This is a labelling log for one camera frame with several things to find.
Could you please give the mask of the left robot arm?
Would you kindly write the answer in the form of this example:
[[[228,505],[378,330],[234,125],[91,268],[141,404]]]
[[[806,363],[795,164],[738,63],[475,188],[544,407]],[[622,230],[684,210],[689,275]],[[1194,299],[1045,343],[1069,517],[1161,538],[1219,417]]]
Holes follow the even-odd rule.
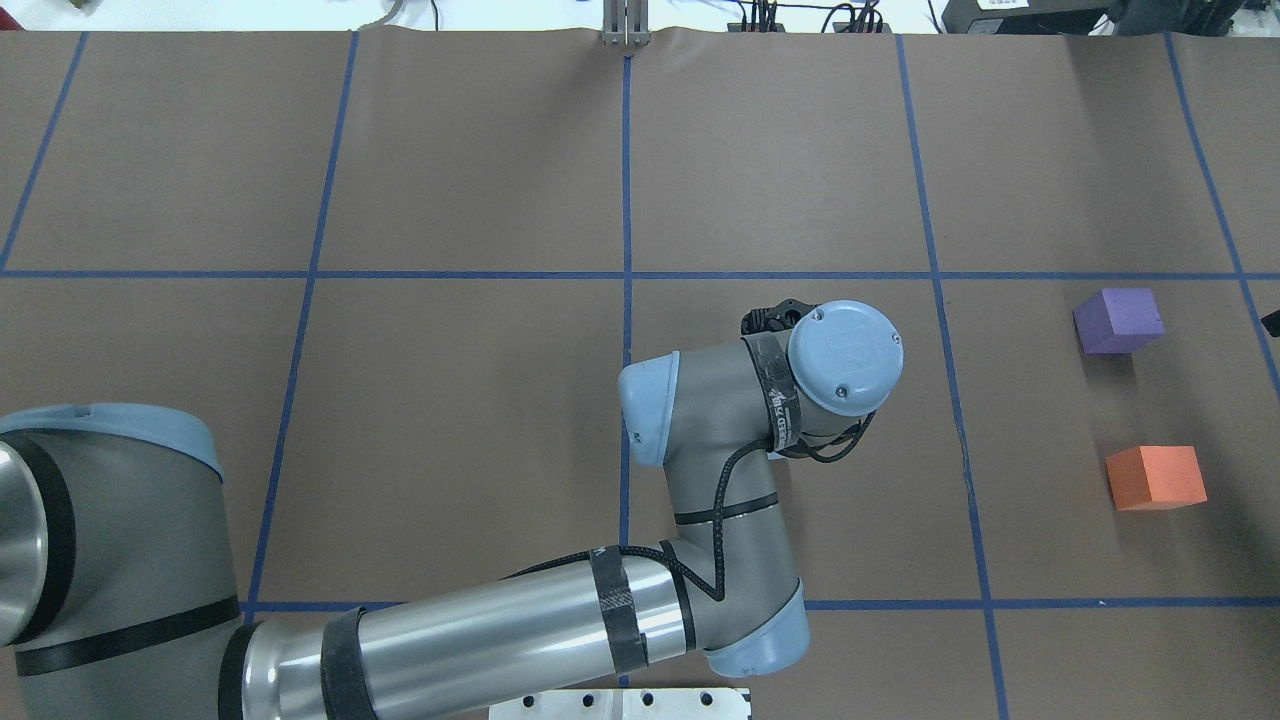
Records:
[[[250,621],[210,429],[145,404],[3,419],[3,646],[29,719],[445,719],[699,653],[786,671],[812,644],[783,459],[837,462],[902,378],[902,332],[840,299],[630,363],[628,457],[669,534],[531,559],[311,628]]]

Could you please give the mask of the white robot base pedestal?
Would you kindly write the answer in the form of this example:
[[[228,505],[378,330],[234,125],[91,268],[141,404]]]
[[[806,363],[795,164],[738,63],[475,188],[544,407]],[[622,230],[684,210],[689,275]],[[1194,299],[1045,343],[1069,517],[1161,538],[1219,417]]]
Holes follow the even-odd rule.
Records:
[[[558,689],[494,705],[489,719],[753,719],[748,689]]]

